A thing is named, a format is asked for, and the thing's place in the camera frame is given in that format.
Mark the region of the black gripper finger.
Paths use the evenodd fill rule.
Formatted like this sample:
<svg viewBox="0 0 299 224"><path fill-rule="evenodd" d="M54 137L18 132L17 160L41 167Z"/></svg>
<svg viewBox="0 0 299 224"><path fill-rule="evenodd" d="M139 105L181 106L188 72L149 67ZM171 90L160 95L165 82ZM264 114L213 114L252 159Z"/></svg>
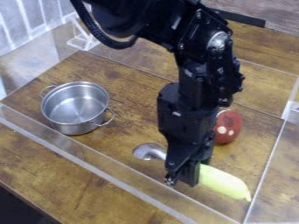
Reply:
<svg viewBox="0 0 299 224"><path fill-rule="evenodd" d="M173 183L183 182L189 187L195 187L199 184L200 178L200 163L187 163L173 175Z"/></svg>
<svg viewBox="0 0 299 224"><path fill-rule="evenodd" d="M203 139L201 139L201 157L200 162L205 165L211 163L211 156L213 152L213 145L215 145L215 131L209 131Z"/></svg>

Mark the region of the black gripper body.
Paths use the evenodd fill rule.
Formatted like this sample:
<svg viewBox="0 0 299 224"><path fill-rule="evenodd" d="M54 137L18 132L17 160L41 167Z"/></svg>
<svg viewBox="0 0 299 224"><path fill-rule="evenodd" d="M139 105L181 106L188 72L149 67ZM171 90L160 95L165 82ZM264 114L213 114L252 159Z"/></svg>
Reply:
<svg viewBox="0 0 299 224"><path fill-rule="evenodd" d="M156 105L157 128L168 143L164 182L173 183L173 175L187 163L201 164L201 139L213 130L219 108L191 108L185 105L177 83L163 87Z"/></svg>

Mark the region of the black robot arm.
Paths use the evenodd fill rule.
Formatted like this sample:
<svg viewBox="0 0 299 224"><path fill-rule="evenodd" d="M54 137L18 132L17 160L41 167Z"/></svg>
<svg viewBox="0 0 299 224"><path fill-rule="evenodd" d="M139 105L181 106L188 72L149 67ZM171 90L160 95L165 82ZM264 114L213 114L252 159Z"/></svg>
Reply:
<svg viewBox="0 0 299 224"><path fill-rule="evenodd" d="M216 114L243 90L228 22L201 0L69 1L105 46L125 49L145 39L173 54L179 80L156 98L157 127L168 143L164 182L196 186L200 165L211 161Z"/></svg>

